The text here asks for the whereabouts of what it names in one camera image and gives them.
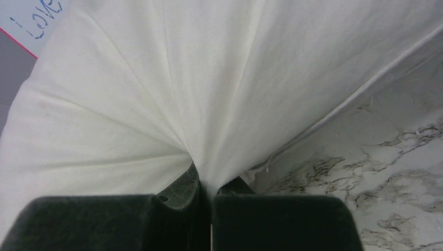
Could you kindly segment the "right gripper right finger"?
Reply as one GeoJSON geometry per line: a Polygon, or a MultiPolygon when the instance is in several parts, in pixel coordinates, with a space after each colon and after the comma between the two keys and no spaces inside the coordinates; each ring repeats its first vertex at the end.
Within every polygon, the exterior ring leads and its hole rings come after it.
{"type": "Polygon", "coordinates": [[[212,205],[213,250],[363,250],[343,201],[319,195],[259,195],[240,177],[212,205]]]}

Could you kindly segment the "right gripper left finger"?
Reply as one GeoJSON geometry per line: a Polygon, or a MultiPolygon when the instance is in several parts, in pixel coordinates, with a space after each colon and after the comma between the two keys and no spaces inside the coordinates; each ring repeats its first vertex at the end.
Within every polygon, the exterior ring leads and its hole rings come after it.
{"type": "Polygon", "coordinates": [[[41,197],[1,250],[209,250],[209,216],[194,165],[154,195],[41,197]]]}

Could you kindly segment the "white pillow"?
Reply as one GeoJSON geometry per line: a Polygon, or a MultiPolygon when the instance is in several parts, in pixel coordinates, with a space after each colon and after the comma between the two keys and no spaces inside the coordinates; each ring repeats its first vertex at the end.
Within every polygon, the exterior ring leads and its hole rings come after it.
{"type": "Polygon", "coordinates": [[[442,1],[42,1],[1,136],[1,238],[43,196],[210,193],[442,31],[442,1]]]}

